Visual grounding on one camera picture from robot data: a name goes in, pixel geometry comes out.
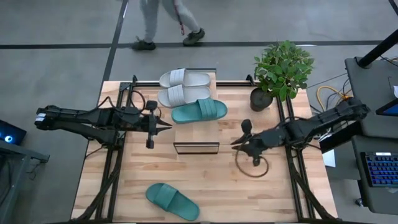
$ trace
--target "black shoe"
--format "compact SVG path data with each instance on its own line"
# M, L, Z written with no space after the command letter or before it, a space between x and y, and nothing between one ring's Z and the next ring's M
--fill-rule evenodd
M132 46L131 46L131 48L133 49L133 50L137 50L137 51L140 51L140 50L155 50L155 48L156 48L156 45L155 45L155 43L147 43L147 42L145 42L144 40L140 40L138 37L137 37L137 41L135 41L134 43L132 43Z
M200 28L200 31L198 33L191 32L190 34L188 34L188 37L185 38L182 43L186 46L193 45L196 42L198 42L200 39L202 39L204 36L205 36L205 30Z

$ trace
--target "green leaves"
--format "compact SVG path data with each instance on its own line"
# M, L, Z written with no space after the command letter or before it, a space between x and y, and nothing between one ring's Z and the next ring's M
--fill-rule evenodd
M279 96L282 101L295 98L299 88L307 87L305 82L314 63L308 52L288 40L267 46L261 57L254 59L259 88L271 96Z

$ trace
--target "gray pants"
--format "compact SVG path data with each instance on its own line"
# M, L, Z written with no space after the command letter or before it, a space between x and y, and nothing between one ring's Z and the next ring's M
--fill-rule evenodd
M145 37L144 41L150 43L153 41L157 28L157 10L159 8L160 0L141 0L140 7L144 15L145 21ZM162 5L169 16L178 21L177 12L174 4L177 7L178 14L182 24L187 26L193 32L199 32L200 27L193 17L192 13L182 4L181 0L161 0Z

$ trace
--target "red strap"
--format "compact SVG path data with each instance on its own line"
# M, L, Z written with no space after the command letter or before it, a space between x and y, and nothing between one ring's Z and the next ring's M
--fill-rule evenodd
M184 35L184 34L185 34L184 25L182 24L180 14L178 13L177 5L175 4L175 0L173 0L173 6L174 6L174 9L175 9L175 13L176 13L176 15L177 15L178 22L180 23L181 35Z

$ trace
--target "black plant pot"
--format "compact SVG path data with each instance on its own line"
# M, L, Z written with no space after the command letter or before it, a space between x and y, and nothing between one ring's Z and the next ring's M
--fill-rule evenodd
M260 88L255 88L250 93L250 108L254 111L262 111L271 105L273 97L265 94Z

